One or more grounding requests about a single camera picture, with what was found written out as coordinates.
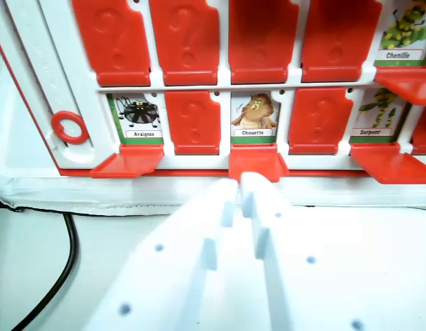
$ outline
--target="cartoon owl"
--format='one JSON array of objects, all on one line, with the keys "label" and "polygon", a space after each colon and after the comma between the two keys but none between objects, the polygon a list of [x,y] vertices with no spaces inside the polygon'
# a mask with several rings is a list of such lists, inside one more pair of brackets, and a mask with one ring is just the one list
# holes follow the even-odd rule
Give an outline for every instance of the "cartoon owl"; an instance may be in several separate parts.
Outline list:
[{"label": "cartoon owl", "polygon": [[277,126],[270,116],[274,113],[271,99],[265,93],[252,95],[242,114],[232,124],[244,129],[271,129]]}]

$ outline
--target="owl card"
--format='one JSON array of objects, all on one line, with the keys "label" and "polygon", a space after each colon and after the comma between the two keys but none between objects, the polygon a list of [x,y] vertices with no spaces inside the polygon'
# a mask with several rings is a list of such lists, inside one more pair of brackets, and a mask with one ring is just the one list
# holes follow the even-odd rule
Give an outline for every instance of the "owl card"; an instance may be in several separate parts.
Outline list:
[{"label": "owl card", "polygon": [[280,104],[270,91],[233,92],[232,143],[275,143]]}]

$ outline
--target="cartoon spider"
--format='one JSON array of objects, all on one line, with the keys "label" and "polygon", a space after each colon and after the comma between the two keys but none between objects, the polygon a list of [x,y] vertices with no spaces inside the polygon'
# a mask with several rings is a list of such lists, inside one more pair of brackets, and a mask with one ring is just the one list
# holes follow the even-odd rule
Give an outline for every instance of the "cartoon spider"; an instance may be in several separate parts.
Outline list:
[{"label": "cartoon spider", "polygon": [[133,127],[134,123],[151,123],[153,128],[157,128],[158,126],[153,124],[153,122],[157,119],[158,123],[160,123],[158,108],[153,103],[141,100],[131,102],[129,98],[121,97],[116,98],[116,106],[119,111],[119,119],[126,118],[132,122],[129,125],[130,127]]}]

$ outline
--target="black cable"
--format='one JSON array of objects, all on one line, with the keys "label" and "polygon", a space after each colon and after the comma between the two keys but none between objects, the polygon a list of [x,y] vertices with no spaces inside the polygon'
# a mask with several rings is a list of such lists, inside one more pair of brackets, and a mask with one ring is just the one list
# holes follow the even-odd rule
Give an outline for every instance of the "black cable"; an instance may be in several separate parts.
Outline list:
[{"label": "black cable", "polygon": [[69,234],[69,257],[68,262],[63,269],[63,272],[60,274],[60,277],[57,279],[55,284],[51,287],[48,293],[42,298],[42,300],[35,306],[35,308],[24,318],[21,320],[19,324],[17,324],[12,331],[20,331],[26,328],[49,304],[49,302],[55,297],[57,292],[60,290],[61,286],[65,283],[66,279],[68,279],[72,270],[74,269],[75,263],[78,259],[79,253],[79,240],[77,229],[75,228],[74,219],[71,214],[64,213],[63,214],[64,221],[66,223],[66,228],[68,229]]}]

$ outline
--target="caterpillar card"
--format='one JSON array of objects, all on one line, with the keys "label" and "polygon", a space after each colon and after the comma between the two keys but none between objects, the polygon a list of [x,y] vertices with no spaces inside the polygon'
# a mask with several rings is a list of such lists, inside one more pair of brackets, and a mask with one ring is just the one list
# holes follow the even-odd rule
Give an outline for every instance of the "caterpillar card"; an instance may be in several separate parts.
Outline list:
[{"label": "caterpillar card", "polygon": [[376,66],[426,64],[426,0],[393,0]]}]

